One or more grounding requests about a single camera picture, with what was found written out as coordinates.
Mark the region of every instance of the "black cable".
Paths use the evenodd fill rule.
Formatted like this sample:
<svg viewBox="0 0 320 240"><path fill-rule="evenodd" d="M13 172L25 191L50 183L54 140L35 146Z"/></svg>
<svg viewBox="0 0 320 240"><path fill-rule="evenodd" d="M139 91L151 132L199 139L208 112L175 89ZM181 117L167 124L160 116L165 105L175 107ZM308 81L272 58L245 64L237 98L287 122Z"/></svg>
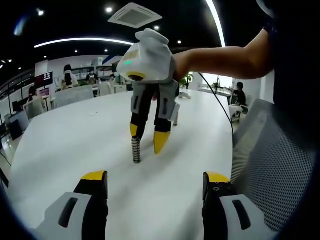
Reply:
<svg viewBox="0 0 320 240"><path fill-rule="evenodd" d="M215 96L215 98L218 100L218 102L219 102L220 106L222 107L222 109L223 109L223 111L224 111L224 113L225 113L226 117L228 118L228 120L229 120L229 122L230 122L230 124L231 124L232 134L234 134L234 126L232 125L232 121L231 121L231 119L229 118L228 113L226 112L226 110L225 110L224 106L222 106L222 104L221 104L221 102L220 102L219 98L217 97L217 95L215 94L214 90L212 89L212 87L210 86L210 84L208 83L208 81L205 79L205 77L204 77L200 72L198 72L198 73L199 73L199 74L200 74L200 76L203 78L203 80L206 82L206 84L208 84L208 86L209 86L209 88L211 89L211 91L212 91L213 95L214 95L214 96Z"/></svg>
<svg viewBox="0 0 320 240"><path fill-rule="evenodd" d="M4 157L4 159L6 160L6 162L10 165L10 167L12 167L12 165L10 164L10 162L8 161L8 159L5 157L5 155L2 154L2 152L0 151L0 154L2 155L2 157Z"/></svg>

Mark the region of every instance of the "ceiling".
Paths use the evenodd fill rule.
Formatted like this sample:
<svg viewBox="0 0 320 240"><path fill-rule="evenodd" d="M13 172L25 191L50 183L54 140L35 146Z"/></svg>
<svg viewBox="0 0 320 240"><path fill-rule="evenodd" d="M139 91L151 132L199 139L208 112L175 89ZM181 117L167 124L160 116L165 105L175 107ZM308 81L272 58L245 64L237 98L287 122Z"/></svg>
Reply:
<svg viewBox="0 0 320 240"><path fill-rule="evenodd" d="M6 2L1 9L0 60L12 60L0 69L0 83L7 81L35 63L75 55L120 55L128 45L72 41L34 48L35 45L67 38L108 38L135 43L135 33L159 26L169 40L173 53L192 48L221 47L215 20L206 0L42 0ZM108 19L126 4L134 2L163 18L139 29L109 23ZM264 15L255 0L213 0L221 21L225 44L244 47L263 26ZM106 8L113 9L111 14ZM37 9L44 11L38 16ZM14 35L20 19L26 22L19 36Z"/></svg>

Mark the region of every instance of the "woman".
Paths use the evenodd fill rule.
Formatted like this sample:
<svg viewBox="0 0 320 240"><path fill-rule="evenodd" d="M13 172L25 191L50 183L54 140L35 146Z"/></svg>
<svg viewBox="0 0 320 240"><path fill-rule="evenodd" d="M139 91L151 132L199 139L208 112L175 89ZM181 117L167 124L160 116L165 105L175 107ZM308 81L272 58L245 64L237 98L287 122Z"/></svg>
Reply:
<svg viewBox="0 0 320 240"><path fill-rule="evenodd" d="M71 72L71 65L66 65L64 67L64 75L59 79L58 91L72 89L78 85L78 80L74 74Z"/></svg>
<svg viewBox="0 0 320 240"><path fill-rule="evenodd" d="M28 98L27 103L29 103L33 100L36 100L36 99L41 99L42 108L46 108L45 102L40 96L38 96L38 92L37 92L37 89L35 88L35 86L31 86L29 88L29 98Z"/></svg>

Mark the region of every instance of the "ceiling air vent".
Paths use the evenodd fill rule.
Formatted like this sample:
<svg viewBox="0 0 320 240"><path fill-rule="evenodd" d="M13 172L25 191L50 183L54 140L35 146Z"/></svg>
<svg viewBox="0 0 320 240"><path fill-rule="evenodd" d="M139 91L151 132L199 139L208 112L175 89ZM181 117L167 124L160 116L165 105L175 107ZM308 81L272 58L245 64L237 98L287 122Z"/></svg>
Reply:
<svg viewBox="0 0 320 240"><path fill-rule="evenodd" d="M108 22L138 29L159 19L162 19L159 14L131 2L117 11Z"/></svg>

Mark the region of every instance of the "white table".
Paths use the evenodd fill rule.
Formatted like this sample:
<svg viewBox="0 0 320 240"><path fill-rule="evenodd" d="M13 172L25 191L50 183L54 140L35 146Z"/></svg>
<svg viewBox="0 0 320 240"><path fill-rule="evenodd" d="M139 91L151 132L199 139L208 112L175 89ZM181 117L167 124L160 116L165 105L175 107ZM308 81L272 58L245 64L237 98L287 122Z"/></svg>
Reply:
<svg viewBox="0 0 320 240"><path fill-rule="evenodd" d="M21 220L36 228L45 210L73 192L83 175L106 170L107 239L201 239L203 172L231 176L232 130L212 94L187 92L192 99L177 99L178 126L172 127L160 155L154 154L152 103L140 164L132 160L132 92L77 102L34 118L10 174L8 195ZM219 99L228 109L227 98Z"/></svg>
<svg viewBox="0 0 320 240"><path fill-rule="evenodd" d="M212 91L210 88L205 88L205 87L201 87L198 89L199 92L204 92L204 93L209 93L209 94L212 94ZM221 91L221 90L218 90L216 92L217 95L220 95L220 96L223 96L223 97L231 97L232 94L227 92L227 91Z"/></svg>

